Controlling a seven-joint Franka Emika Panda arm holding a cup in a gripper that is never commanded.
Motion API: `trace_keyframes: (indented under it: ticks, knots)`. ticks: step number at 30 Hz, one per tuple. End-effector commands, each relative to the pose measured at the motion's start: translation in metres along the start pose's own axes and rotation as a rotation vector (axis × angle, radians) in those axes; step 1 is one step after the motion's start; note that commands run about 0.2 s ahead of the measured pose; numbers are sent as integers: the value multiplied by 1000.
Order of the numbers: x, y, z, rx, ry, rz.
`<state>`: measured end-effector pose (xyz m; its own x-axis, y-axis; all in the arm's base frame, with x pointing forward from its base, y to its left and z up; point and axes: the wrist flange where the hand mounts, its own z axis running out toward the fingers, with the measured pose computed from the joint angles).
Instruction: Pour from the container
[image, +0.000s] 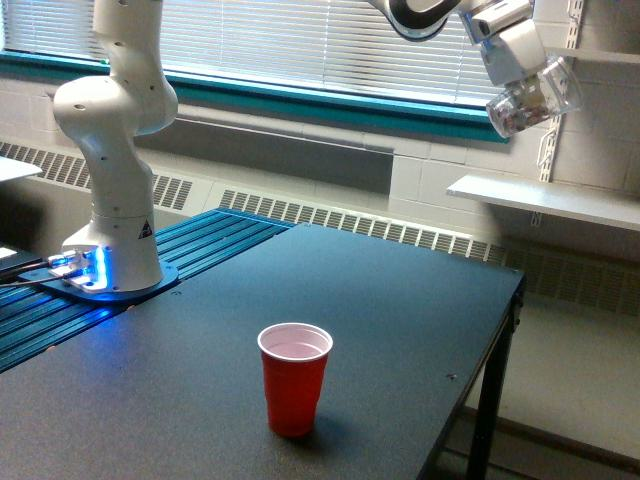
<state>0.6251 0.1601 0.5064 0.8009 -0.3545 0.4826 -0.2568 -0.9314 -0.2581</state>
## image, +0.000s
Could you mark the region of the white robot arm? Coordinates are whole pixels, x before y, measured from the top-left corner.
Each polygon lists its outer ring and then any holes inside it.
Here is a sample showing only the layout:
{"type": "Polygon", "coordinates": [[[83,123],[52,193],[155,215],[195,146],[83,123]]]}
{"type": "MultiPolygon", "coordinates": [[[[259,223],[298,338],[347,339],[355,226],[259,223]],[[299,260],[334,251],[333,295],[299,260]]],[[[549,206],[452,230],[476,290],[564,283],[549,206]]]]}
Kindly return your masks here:
{"type": "MultiPolygon", "coordinates": [[[[497,86],[537,81],[547,67],[528,1],[379,1],[376,8],[410,41],[433,38],[458,15],[497,86]]],[[[67,82],[54,95],[55,119],[90,173],[92,214],[63,242],[50,271],[91,296],[142,291],[165,277],[154,237],[152,173],[134,146],[178,112],[160,59],[162,11],[159,1],[97,2],[93,30],[110,71],[67,82]]]]}

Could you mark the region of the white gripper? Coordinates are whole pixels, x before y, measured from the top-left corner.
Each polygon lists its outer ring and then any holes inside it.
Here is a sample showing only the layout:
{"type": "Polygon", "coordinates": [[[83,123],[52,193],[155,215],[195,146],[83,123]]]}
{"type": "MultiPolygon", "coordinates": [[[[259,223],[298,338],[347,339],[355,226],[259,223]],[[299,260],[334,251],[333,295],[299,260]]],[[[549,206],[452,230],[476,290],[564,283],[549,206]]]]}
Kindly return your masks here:
{"type": "Polygon", "coordinates": [[[531,1],[463,1],[459,16],[493,85],[521,81],[545,67],[531,1]]]}

